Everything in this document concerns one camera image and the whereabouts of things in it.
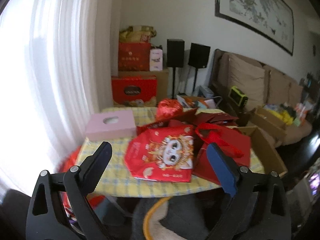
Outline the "large brown cardboard box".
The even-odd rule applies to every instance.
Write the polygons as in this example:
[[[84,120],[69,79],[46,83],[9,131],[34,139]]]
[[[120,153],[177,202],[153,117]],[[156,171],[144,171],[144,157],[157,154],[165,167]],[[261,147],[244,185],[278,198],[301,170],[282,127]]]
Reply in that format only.
[[[157,78],[157,92],[156,92],[156,100],[159,103],[161,100],[168,97],[168,80],[169,80],[169,70],[165,68],[161,71],[154,72],[137,72],[137,71],[119,71],[119,77],[126,76],[152,76],[154,75]]]

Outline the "dark red paper bags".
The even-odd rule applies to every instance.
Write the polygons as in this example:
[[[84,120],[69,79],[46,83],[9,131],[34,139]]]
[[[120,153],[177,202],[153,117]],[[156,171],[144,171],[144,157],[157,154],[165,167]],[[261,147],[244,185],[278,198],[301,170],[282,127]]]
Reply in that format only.
[[[174,124],[170,124],[172,120],[185,122],[194,126],[198,126],[201,123],[216,124],[220,126],[245,126],[249,120],[249,114],[242,114],[239,117],[236,117],[225,112],[198,113],[198,110],[198,108],[188,109],[185,112],[156,119],[155,122],[146,124],[144,126],[137,126],[137,135],[145,132],[148,129],[175,126]]]

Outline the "open box with clutter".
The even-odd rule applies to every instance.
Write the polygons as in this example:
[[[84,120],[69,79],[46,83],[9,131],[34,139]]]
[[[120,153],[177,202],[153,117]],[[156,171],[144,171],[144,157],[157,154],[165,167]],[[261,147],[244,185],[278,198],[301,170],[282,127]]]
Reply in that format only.
[[[222,101],[221,96],[203,98],[198,96],[177,95],[176,99],[184,108],[216,109]]]

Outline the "cardboard tray box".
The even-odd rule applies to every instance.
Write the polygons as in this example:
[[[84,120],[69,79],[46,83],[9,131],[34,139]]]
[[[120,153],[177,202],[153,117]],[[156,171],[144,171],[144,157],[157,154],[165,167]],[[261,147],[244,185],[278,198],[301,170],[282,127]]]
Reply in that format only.
[[[287,174],[287,168],[279,156],[276,149],[267,141],[260,128],[253,127],[235,127],[242,134],[251,139],[251,158],[249,168],[251,171],[260,174],[269,174],[272,171],[277,172],[280,178]]]

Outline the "left black speaker on stand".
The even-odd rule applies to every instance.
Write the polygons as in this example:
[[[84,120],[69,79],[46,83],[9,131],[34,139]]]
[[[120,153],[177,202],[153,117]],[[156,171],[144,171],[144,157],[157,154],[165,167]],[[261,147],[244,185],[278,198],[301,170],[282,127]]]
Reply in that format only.
[[[176,69],[184,66],[184,40],[167,39],[167,67],[172,68],[172,93],[175,96]]]

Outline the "red cartoon cat bag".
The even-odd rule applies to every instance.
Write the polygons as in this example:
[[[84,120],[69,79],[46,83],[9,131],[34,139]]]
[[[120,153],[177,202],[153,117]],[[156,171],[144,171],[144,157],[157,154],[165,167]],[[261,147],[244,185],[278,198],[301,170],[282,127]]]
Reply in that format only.
[[[124,162],[137,179],[189,183],[193,150],[191,125],[147,129],[130,141]]]

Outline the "beige cushion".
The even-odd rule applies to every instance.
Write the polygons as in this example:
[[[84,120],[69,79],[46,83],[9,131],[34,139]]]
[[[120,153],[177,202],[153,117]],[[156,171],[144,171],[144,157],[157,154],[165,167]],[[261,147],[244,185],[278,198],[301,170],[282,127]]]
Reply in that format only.
[[[302,97],[303,87],[296,82],[290,83],[289,88],[289,105],[295,107],[296,104],[300,103]]]
[[[245,110],[251,111],[261,106],[264,103],[265,70],[233,54],[230,54],[228,59],[228,85],[230,88],[236,86],[247,95]]]
[[[267,103],[279,105],[289,102],[290,80],[276,68],[265,65],[268,73]]]

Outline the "red Collection gift box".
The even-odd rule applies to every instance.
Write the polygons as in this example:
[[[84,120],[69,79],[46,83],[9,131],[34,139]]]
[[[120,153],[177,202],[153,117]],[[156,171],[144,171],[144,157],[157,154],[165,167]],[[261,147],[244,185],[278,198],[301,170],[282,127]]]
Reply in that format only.
[[[155,76],[112,77],[113,104],[117,107],[155,107]]]

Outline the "dark red gift box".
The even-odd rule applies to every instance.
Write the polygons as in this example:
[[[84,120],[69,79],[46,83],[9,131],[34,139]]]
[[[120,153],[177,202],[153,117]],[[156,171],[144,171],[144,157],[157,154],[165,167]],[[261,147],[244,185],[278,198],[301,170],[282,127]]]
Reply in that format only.
[[[149,71],[150,43],[119,42],[118,70],[119,71]]]

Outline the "yellow plastic bag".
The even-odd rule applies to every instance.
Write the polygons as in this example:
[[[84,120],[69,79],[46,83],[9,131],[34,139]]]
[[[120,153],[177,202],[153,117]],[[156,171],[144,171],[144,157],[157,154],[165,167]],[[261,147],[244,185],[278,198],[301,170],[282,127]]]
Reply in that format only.
[[[296,118],[296,111],[292,107],[286,107],[283,105],[265,104],[263,109],[269,111],[278,119],[283,121],[287,126],[293,124]]]

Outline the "red plastic twine ball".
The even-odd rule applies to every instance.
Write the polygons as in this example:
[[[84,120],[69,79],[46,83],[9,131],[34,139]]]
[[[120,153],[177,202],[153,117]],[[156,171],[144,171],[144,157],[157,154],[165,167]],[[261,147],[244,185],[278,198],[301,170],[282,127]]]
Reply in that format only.
[[[176,99],[163,99],[157,105],[156,120],[163,120],[183,112],[182,105]]]

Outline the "framed ink painting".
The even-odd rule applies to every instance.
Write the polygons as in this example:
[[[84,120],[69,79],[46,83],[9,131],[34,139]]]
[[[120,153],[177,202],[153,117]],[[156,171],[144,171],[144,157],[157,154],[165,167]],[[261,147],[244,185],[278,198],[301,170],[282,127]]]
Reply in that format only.
[[[215,0],[215,16],[259,34],[293,55],[294,17],[284,0]]]

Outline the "red KFC fabric tote bag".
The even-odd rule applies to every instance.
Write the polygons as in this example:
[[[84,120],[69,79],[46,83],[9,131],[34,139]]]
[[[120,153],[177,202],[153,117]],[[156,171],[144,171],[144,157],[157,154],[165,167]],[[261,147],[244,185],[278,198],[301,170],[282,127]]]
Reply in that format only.
[[[216,124],[201,123],[195,133],[203,142],[197,157],[194,160],[193,175],[219,184],[219,180],[207,158],[207,147],[216,143],[222,152],[231,157],[238,166],[250,165],[251,139],[242,134],[238,129],[231,129]]]

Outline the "brown sofa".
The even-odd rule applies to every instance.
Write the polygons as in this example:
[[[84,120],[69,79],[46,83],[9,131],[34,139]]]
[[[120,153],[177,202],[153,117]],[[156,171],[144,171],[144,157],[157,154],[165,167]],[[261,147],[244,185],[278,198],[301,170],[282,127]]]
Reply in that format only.
[[[274,147],[297,143],[311,133],[310,122],[304,121],[299,126],[287,125],[264,109],[267,104],[281,103],[293,107],[302,97],[302,86],[276,68],[240,54],[216,49],[209,85],[211,90],[226,100],[241,125],[258,126]],[[243,108],[228,96],[233,85],[248,96]]]

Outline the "green portable radio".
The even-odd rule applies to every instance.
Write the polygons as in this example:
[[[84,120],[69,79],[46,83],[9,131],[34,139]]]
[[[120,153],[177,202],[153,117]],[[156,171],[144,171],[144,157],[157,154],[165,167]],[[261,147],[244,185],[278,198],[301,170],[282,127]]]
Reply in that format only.
[[[232,86],[229,90],[228,97],[240,108],[244,109],[247,104],[248,96],[238,87]]]

